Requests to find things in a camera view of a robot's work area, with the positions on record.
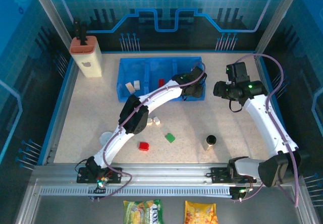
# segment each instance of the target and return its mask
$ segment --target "yellow snack bag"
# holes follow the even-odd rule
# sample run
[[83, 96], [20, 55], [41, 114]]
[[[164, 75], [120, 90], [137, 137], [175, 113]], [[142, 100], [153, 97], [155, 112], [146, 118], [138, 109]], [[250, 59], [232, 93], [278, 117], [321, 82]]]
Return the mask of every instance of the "yellow snack bag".
[[216, 204], [200, 204], [185, 201], [184, 224], [219, 224]]

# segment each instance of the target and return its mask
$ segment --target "blue bin compartment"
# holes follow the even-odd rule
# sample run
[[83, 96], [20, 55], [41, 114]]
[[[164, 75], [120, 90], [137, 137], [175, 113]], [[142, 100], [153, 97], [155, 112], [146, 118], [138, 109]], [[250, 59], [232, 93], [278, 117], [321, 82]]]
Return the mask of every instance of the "blue bin compartment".
[[[126, 102], [130, 93], [125, 86], [126, 83], [140, 80], [140, 90], [134, 93], [141, 96], [158, 89], [159, 79], [164, 79], [165, 83], [170, 81], [175, 74], [189, 73], [192, 67], [201, 62], [201, 57], [185, 58], [135, 58], [120, 59], [119, 74], [117, 81], [117, 94], [119, 102]], [[187, 101], [204, 100], [205, 83], [203, 94], [200, 98], [188, 97]], [[182, 97], [172, 101], [181, 101]]]

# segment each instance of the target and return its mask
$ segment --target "snack bag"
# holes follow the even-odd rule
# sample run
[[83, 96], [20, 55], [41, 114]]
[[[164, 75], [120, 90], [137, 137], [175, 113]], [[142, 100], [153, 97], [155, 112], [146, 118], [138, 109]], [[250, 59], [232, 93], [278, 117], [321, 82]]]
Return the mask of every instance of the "snack bag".
[[164, 224], [160, 200], [124, 201], [123, 224]]
[[216, 205], [185, 201], [184, 224], [219, 224]]

